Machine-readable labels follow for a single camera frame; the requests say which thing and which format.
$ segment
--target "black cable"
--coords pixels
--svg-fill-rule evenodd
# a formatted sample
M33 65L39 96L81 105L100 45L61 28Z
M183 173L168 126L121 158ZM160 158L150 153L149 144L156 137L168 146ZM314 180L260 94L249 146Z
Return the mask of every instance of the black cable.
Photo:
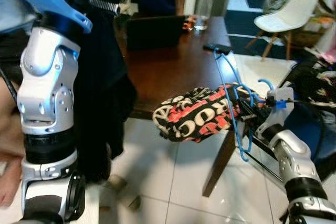
M321 122L321 131L320 131L320 139L317 143L317 146L316 146L316 151L314 153L314 155L312 156L312 161L315 162L316 159L318 158L318 155L320 153L320 149L321 149L321 146L322 146L322 142L324 140L324 132L325 132L325 126L324 126L324 120L323 120L323 117L321 116L319 110L313 105L311 104L310 102L305 102L305 101L291 101L291 100L288 100L286 102L292 102L292 103L297 103L297 104L304 104L308 107L310 107L313 111L313 113L318 117L318 119L320 120Z
M5 72L2 70L1 65L0 65L0 76L4 79L10 94L12 95L15 104L16 104L16 100L17 100L17 93L16 93L16 89L14 88L13 84L10 82L8 76L5 74Z

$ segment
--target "black phone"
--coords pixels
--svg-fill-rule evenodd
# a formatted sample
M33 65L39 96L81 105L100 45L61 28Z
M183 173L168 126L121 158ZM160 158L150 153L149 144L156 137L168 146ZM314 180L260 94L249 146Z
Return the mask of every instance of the black phone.
M232 48L231 47L227 47L221 44L214 44L214 43L207 43L203 46L204 50L210 50L213 51L215 50L215 48L218 48L217 52L219 54L223 53L225 55L228 55L229 52L231 52Z

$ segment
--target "dark brown table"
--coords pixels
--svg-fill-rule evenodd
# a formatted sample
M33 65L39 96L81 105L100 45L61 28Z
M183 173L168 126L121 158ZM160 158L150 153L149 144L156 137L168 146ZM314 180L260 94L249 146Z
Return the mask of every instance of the dark brown table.
M116 29L129 76L138 91L132 117L151 120L154 110L168 98L196 87L217 89L221 85L219 71L212 52L203 50L203 45L211 42L230 46L226 34L224 19L213 17L205 31L183 34L176 47L127 51L125 32ZM234 131L229 131L206 180L203 196L210 196L235 147Z

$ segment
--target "white plastic chair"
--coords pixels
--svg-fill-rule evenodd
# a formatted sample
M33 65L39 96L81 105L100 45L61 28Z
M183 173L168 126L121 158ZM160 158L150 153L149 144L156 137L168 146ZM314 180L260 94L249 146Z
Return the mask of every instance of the white plastic chair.
M264 60L268 55L278 33L289 31L287 42L287 60L290 59L290 44L292 30L302 27L309 20L315 9L318 0L289 0L287 4L279 11L262 15L254 20L257 27L261 29L255 39L250 41L245 48L251 46L265 32L274 33L268 46L266 47L263 57Z

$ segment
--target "laptop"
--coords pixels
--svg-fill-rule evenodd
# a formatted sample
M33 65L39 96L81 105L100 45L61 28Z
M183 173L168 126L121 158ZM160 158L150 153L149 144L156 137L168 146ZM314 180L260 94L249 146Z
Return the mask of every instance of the laptop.
M185 16L139 17L127 21L127 49L174 47L183 32Z

